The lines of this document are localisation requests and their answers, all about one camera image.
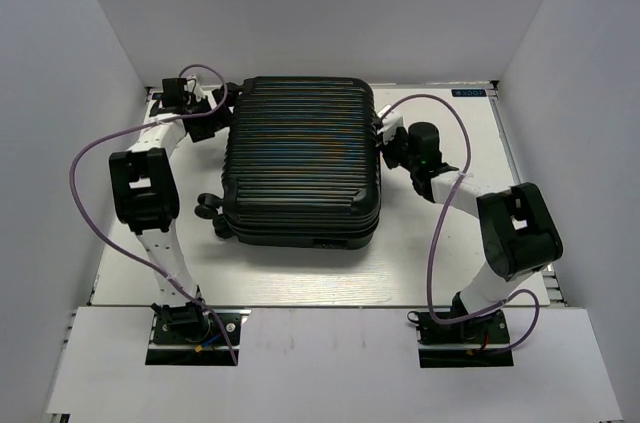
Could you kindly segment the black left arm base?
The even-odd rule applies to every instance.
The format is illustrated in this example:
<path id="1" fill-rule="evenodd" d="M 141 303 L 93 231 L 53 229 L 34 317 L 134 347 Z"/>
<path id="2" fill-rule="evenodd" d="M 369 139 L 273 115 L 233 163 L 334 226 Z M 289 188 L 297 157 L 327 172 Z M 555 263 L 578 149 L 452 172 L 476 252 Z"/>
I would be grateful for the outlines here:
<path id="1" fill-rule="evenodd" d="M 167 315 L 156 313 L 146 351 L 147 366 L 233 367 L 239 362 L 242 325 L 247 311 L 222 310 L 217 320 L 195 314 L 181 322 L 169 322 Z"/>

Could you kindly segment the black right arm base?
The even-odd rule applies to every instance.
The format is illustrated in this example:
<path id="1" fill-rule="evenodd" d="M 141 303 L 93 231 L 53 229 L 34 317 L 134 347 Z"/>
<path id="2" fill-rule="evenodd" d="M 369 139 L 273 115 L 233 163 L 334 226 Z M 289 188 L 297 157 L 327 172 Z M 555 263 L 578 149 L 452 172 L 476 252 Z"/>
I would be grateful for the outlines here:
<path id="1" fill-rule="evenodd" d="M 439 325 L 428 312 L 409 311 L 418 335 L 422 369 L 501 368 L 514 365 L 510 334 L 499 310 L 455 325 Z"/>

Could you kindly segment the black suitcase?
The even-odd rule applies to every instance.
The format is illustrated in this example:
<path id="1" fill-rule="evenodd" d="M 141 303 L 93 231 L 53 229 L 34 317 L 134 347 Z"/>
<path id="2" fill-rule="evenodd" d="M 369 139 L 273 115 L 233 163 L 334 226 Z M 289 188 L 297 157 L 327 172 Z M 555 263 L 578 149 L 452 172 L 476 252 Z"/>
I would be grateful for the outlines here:
<path id="1" fill-rule="evenodd" d="M 259 76 L 243 82 L 229 125 L 211 221 L 252 245 L 357 250 L 381 209 L 377 114 L 350 77 Z"/>

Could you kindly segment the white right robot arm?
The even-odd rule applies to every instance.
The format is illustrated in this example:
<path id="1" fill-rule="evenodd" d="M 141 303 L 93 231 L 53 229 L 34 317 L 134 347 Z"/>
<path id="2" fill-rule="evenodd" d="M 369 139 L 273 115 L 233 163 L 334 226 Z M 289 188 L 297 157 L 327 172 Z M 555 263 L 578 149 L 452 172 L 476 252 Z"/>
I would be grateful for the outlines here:
<path id="1" fill-rule="evenodd" d="M 414 191 L 441 207 L 428 250 L 425 275 L 430 319 L 451 326 L 461 340 L 472 342 L 488 328 L 488 315 L 524 293 L 522 283 L 563 254 L 563 243 L 540 189 L 525 182 L 501 192 L 485 192 L 472 182 L 472 145 L 467 128 L 460 129 L 465 160 L 457 168 L 446 163 L 437 127 L 428 122 L 405 126 L 399 102 L 379 111 L 378 147 L 388 167 L 408 171 Z M 438 243 L 451 209 L 479 223 L 484 262 L 452 301 L 452 310 L 435 312 L 433 276 Z"/>

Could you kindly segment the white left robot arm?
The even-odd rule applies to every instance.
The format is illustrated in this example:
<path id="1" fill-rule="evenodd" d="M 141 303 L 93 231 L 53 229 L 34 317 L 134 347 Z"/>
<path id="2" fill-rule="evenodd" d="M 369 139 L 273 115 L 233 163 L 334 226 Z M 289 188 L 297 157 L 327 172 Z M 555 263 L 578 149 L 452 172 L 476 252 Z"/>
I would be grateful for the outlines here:
<path id="1" fill-rule="evenodd" d="M 178 241 L 180 199 L 170 156 L 184 138 L 196 143 L 227 127 L 238 93 L 233 83 L 206 93 L 194 75 L 164 79 L 162 90 L 151 95 L 145 127 L 135 143 L 109 157 L 117 218 L 156 268 L 161 309 L 200 297 Z"/>

